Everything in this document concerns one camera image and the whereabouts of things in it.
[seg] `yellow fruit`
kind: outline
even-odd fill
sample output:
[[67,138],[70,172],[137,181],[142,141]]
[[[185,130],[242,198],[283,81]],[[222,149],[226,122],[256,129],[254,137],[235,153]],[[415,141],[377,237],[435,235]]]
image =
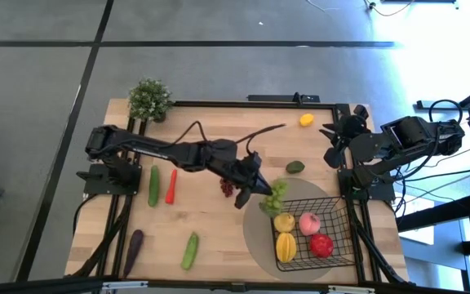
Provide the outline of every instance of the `yellow fruit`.
[[302,127],[307,127],[313,123],[315,117],[312,114],[305,114],[300,117],[300,125]]
[[281,233],[289,233],[295,227],[295,218],[287,212],[283,212],[273,219],[275,229]]
[[280,233],[277,238],[277,258],[280,262],[290,262],[297,254],[295,238],[290,233]]

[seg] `round gray plate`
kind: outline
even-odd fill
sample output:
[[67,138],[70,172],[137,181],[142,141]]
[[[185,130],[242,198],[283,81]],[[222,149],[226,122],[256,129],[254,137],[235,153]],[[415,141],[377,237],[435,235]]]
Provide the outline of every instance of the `round gray plate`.
[[[306,180],[286,178],[288,189],[284,200],[310,199],[327,197],[326,192],[315,184]],[[251,256],[260,267],[285,282],[306,283],[320,278],[331,269],[306,269],[290,272],[282,272],[277,268],[275,260],[275,244],[273,243],[273,232],[271,222],[259,209],[261,197],[251,197],[244,213],[244,239],[250,250]]]

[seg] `floor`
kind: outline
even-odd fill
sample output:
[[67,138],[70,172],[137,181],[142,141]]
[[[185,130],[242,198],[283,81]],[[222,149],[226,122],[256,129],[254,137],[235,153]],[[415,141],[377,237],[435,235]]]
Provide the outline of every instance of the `floor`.
[[[362,0],[313,0],[324,11],[302,0],[115,1],[103,41],[353,43],[101,47],[90,71],[96,49],[56,41],[94,41],[106,2],[0,0],[0,41],[8,41],[0,42],[0,187],[6,190],[0,198],[0,283],[16,274],[61,138],[71,135],[30,278],[63,275],[73,212],[82,196],[75,172],[88,167],[87,136],[102,123],[108,100],[126,97],[141,77],[160,78],[177,100],[245,100],[249,94],[299,91],[316,93],[324,102],[369,104],[377,129],[402,116],[425,116],[415,113],[417,100],[461,100],[470,94],[470,0],[460,0],[458,10],[450,3],[418,3],[392,17],[368,12]],[[378,7],[389,12],[404,5]],[[20,41],[51,43],[20,47]],[[396,46],[364,47],[367,41]],[[64,134],[69,115],[77,112],[75,97],[82,107],[73,134]],[[469,145],[466,136],[464,148]],[[459,164],[469,168],[470,154],[441,163],[441,170]],[[450,198],[470,194],[470,180],[439,192]],[[431,275],[422,275],[426,266],[408,261],[410,277],[435,285],[428,281]]]

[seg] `red chili pepper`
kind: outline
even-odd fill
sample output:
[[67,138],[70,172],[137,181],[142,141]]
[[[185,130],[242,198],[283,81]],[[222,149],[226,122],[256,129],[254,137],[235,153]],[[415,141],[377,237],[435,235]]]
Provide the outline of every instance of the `red chili pepper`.
[[177,180],[177,170],[171,172],[170,188],[166,192],[166,203],[173,204],[175,199],[175,181]]

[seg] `red apple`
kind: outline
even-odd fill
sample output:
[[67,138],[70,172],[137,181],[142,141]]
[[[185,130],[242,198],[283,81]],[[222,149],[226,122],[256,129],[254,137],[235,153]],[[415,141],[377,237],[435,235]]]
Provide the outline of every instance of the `red apple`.
[[320,229],[320,219],[311,212],[305,212],[300,216],[299,227],[304,236],[315,234]]
[[316,257],[327,258],[333,252],[333,240],[324,234],[314,234],[309,241],[309,249]]

